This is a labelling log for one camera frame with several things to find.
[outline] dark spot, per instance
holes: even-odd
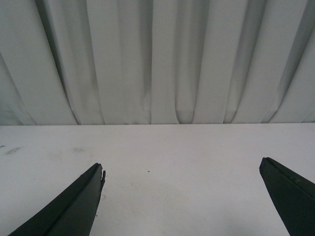
[[[10,155],[10,154],[16,153],[19,149],[21,149],[21,147],[16,147],[16,148],[6,152],[5,154]]]

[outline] white curtain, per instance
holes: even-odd
[[[0,1],[0,124],[315,121],[315,0]]]

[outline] white table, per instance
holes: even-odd
[[[287,236],[262,157],[315,181],[315,124],[2,126],[1,145],[1,236],[95,162],[91,236]]]

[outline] black plastic piece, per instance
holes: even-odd
[[[88,236],[104,183],[105,171],[95,163],[9,236]]]
[[[291,236],[315,236],[315,184],[267,157],[260,174]]]

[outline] curtain fold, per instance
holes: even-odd
[[[0,124],[315,121],[314,0],[0,1]]]
[[[0,4],[0,52],[27,113],[36,124],[77,124],[35,2]],[[3,102],[12,104],[10,97]]]

